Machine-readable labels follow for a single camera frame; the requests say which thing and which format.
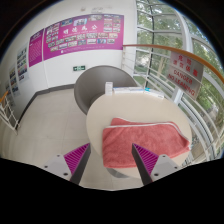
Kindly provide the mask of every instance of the pink poster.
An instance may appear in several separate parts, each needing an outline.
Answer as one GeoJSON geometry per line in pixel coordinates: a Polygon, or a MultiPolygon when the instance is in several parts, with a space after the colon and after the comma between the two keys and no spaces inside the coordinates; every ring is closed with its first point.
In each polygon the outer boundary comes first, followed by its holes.
{"type": "Polygon", "coordinates": [[[123,50],[124,16],[94,14],[55,23],[44,32],[44,60],[76,51],[123,50]]]}
{"type": "Polygon", "coordinates": [[[35,33],[32,37],[30,37],[29,44],[29,66],[42,61],[42,39],[43,39],[44,29],[35,33]]]}

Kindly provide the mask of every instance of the white table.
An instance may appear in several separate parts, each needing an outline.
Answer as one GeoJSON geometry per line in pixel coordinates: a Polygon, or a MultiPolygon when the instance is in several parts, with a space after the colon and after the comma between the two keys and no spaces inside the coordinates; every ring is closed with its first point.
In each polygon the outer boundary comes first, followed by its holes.
{"type": "MultiPolygon", "coordinates": [[[[102,157],[103,129],[110,126],[113,118],[120,117],[133,122],[173,121],[191,143],[191,129],[186,115],[173,102],[144,93],[123,93],[112,96],[102,95],[90,107],[87,119],[87,133],[93,148],[102,157]]],[[[173,161],[182,165],[189,152],[173,161]]],[[[138,168],[118,168],[114,170],[130,177],[141,178],[138,168]]]]}

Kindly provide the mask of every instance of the wall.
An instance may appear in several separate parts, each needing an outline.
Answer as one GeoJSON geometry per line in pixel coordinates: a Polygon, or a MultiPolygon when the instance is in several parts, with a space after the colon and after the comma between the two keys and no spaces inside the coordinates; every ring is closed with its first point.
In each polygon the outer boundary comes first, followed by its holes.
{"type": "MultiPolygon", "coordinates": [[[[39,30],[61,20],[92,14],[94,7],[103,7],[103,13],[124,15],[124,44],[136,43],[136,2],[135,0],[65,0],[61,1],[37,15],[16,36],[7,50],[0,66],[0,96],[5,92],[5,82],[9,80],[9,68],[16,64],[18,50],[29,44],[29,38],[39,30]]],[[[91,50],[65,54],[27,67],[29,79],[19,84],[20,95],[14,97],[15,116],[21,116],[24,108],[34,93],[48,88],[73,84],[83,71],[73,72],[72,67],[86,65],[89,69],[97,65],[111,65],[121,68],[122,51],[91,50]]]]}

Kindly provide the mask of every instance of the floor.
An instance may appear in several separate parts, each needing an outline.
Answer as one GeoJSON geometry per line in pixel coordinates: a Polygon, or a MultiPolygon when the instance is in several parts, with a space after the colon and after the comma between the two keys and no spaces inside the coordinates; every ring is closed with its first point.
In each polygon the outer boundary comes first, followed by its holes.
{"type": "MultiPolygon", "coordinates": [[[[2,158],[40,167],[56,154],[89,142],[86,115],[67,89],[39,95],[23,116],[18,135],[0,121],[0,155],[2,158]]],[[[80,186],[102,190],[142,187],[141,179],[115,178],[103,166],[102,159],[91,150],[80,186]]]]}

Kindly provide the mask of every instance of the towel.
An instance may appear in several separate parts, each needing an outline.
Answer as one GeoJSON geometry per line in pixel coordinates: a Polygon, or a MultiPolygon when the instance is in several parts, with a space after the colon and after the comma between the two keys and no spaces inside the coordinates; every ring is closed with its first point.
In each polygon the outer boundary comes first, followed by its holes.
{"type": "Polygon", "coordinates": [[[174,122],[142,123],[114,118],[103,130],[103,164],[107,168],[136,167],[132,143],[170,158],[190,150],[189,140],[174,122]]]}

